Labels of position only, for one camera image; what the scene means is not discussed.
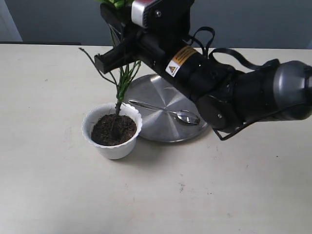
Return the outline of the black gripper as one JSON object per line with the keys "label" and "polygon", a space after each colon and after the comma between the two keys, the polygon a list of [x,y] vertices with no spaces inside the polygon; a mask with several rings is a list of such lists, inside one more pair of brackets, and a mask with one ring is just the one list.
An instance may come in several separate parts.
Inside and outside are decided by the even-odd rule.
{"label": "black gripper", "polygon": [[[132,4],[116,8],[101,4],[100,14],[118,32],[136,32]],[[105,54],[94,56],[95,67],[106,74],[142,60],[194,104],[234,105],[235,69],[199,53],[187,44],[190,36],[171,30],[140,29],[135,39],[124,39]]]}

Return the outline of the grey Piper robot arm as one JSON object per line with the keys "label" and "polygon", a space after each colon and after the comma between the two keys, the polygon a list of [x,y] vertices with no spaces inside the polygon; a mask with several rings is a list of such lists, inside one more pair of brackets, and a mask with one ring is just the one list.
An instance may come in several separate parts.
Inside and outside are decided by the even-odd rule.
{"label": "grey Piper robot arm", "polygon": [[117,44],[95,56],[103,73],[142,61],[193,102],[216,133],[229,137],[259,121],[303,120],[312,114],[312,68],[300,61],[263,65],[219,48],[249,69],[244,73],[214,58],[209,46],[191,44],[191,0],[108,0],[100,14]]}

